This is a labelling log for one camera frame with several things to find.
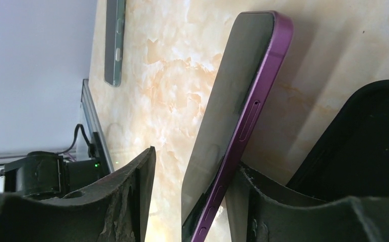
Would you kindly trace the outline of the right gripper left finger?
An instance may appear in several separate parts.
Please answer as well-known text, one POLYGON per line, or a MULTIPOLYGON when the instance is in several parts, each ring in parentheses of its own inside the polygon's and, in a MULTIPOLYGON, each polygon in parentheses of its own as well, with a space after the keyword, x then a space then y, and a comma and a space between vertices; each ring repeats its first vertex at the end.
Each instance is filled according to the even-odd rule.
POLYGON ((144 241, 155 165, 156 151, 149 147, 63 198, 0 193, 0 241, 144 241))

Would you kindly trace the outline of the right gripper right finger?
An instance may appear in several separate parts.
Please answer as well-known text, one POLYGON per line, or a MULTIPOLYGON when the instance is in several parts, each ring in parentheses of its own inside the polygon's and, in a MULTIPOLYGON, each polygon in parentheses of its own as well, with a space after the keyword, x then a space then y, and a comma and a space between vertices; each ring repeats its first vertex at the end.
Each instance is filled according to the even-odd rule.
POLYGON ((241 163, 225 200, 232 241, 389 241, 389 197, 326 202, 241 163))

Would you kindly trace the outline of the black phone case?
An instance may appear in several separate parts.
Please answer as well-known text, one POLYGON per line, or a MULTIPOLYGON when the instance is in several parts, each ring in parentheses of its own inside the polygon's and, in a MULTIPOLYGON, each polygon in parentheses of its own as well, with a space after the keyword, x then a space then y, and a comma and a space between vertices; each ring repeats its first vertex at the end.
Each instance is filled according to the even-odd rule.
POLYGON ((287 187, 324 201, 389 196, 389 80, 347 100, 287 187))

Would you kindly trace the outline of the black smartphone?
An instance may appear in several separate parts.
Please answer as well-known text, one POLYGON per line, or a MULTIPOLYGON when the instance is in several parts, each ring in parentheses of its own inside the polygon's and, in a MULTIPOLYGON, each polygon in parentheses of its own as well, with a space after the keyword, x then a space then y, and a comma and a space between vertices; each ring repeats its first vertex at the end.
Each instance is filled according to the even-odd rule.
POLYGON ((181 239, 204 241, 283 63, 292 20, 240 13, 232 26, 181 188, 181 239))

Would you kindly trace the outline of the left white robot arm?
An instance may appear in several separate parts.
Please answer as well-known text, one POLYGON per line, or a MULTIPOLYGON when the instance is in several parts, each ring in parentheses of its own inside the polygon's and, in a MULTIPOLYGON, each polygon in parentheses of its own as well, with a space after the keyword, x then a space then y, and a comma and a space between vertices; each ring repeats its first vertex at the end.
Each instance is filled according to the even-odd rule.
POLYGON ((0 193, 15 193, 35 200, 63 198, 109 175, 111 170, 100 134, 92 132, 88 137, 84 126, 78 124, 73 146, 79 132, 88 148, 87 159, 71 161, 64 152, 30 152, 21 159, 0 165, 0 179, 3 181, 0 193))

